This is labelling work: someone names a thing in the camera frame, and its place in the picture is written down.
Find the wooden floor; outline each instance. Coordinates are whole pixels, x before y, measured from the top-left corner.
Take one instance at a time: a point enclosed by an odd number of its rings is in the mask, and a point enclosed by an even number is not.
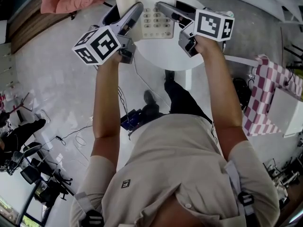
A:
[[[41,3],[42,0],[32,0],[8,25],[12,53],[16,53],[44,30],[69,17],[69,14],[41,14]]]

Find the checkered tablecloth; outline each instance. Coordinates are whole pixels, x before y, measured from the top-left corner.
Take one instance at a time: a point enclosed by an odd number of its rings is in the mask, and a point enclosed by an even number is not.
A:
[[[303,80],[294,75],[285,86],[292,73],[271,62],[266,55],[259,55],[250,102],[243,117],[243,129],[247,136],[265,135],[280,132],[268,118],[267,113],[276,87],[287,89],[301,97]]]

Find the gray floor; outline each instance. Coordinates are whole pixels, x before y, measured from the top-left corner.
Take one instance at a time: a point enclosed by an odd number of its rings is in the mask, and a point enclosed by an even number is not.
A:
[[[283,31],[284,45],[294,43],[303,47],[303,34],[298,26],[281,25],[274,17],[239,0],[198,0],[205,6],[217,11],[231,10],[235,14],[236,22],[232,39],[227,43],[225,53],[253,59],[258,54],[266,54],[270,60],[281,64]],[[80,36],[87,31],[90,25],[98,23],[101,16],[108,11],[104,5],[92,6],[80,11],[71,21],[66,19],[47,29],[31,40],[16,54],[18,78],[32,96],[34,112],[44,109],[51,123],[36,134],[40,142],[48,142],[54,136],[61,137],[91,125],[95,76],[93,67],[84,66],[71,51]],[[294,58],[284,52],[283,64],[291,62]],[[144,58],[136,60],[139,74],[163,99],[170,104],[164,91],[163,70],[150,65]],[[233,76],[245,76],[247,67],[229,63]],[[184,73],[178,72],[177,81],[184,78]],[[133,65],[120,65],[119,86],[122,88],[129,110],[144,106],[143,93],[147,87],[137,77]],[[191,95],[211,117],[210,98],[205,69],[202,66],[193,69],[193,85]],[[168,112],[164,102],[156,98],[163,113]],[[93,145],[91,128],[78,134],[85,140],[79,145],[74,136],[65,139],[66,146],[53,140],[48,143],[52,158],[59,163],[63,173],[74,179],[72,189],[76,190],[83,179],[87,159]],[[250,137],[261,162],[268,162],[275,158],[278,166],[284,164],[291,155],[296,155],[301,149],[297,148],[297,137],[283,139],[281,133]],[[128,160],[133,145],[128,140],[127,132],[121,130],[121,145],[118,162],[120,169]]]

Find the electronic device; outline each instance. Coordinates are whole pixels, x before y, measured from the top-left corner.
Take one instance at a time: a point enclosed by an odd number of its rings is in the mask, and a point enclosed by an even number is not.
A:
[[[176,7],[165,2],[158,2],[157,8],[184,27],[179,35],[179,45],[189,57],[197,54],[195,35],[216,41],[226,41],[231,38],[234,18],[227,14],[210,9],[199,10],[180,2]]]
[[[143,13],[131,31],[134,41],[141,39],[170,39],[174,36],[174,21],[159,12],[156,4],[159,1],[172,6],[176,5],[176,0],[116,0],[120,16],[125,13],[136,2],[143,4]]]
[[[303,130],[303,102],[294,93],[276,88],[267,117],[284,138],[294,136]]]
[[[131,64],[136,46],[126,35],[142,11],[143,4],[138,2],[120,18],[117,16],[117,6],[114,6],[102,18],[99,26],[91,26],[93,30],[82,35],[72,50],[86,65],[102,65],[118,50],[122,55],[121,62]]]

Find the person sitting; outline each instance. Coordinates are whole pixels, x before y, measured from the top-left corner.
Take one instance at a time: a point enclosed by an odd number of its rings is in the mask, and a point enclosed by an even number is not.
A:
[[[14,129],[9,135],[0,138],[0,166],[3,168],[11,160],[15,151],[20,151],[27,140],[38,130],[50,122],[46,113],[41,110],[36,114],[39,120],[27,123]]]

